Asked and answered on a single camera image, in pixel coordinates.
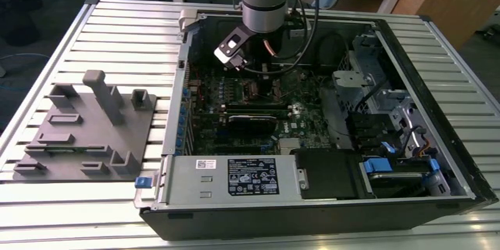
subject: blue tab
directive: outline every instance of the blue tab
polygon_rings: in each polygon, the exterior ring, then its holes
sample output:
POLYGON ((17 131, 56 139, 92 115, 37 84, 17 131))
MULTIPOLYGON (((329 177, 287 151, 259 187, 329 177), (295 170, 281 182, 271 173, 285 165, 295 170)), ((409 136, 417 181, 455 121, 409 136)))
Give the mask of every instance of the blue tab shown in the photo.
POLYGON ((369 164, 369 162, 368 162, 368 161, 364 161, 364 162, 363 162, 363 165, 364 165, 364 167, 365 167, 365 171, 367 171, 367 173, 372 173, 372 172, 373 172, 373 167, 372 167, 372 165, 369 164))
POLYGON ((392 172, 389 160, 387 158, 371 158, 363 162, 367 173, 392 172))
POLYGON ((431 159, 429 164, 431 164, 432 171, 437 171, 440 169, 437 160, 431 159))
POLYGON ((135 188, 136 189, 151 189, 153 186, 153 178, 151 177, 137 177, 135 178, 135 188))
POLYGON ((387 147, 389 153, 396 153, 396 149, 389 145, 388 142, 383 142, 383 145, 387 147))

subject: warning label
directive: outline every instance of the warning label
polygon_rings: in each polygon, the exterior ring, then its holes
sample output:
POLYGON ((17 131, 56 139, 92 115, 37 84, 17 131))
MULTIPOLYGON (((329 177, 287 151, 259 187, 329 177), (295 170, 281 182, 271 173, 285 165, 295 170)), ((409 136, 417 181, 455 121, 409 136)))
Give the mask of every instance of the warning label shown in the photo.
POLYGON ((228 159, 228 183, 232 196, 280 194, 275 159, 228 159))

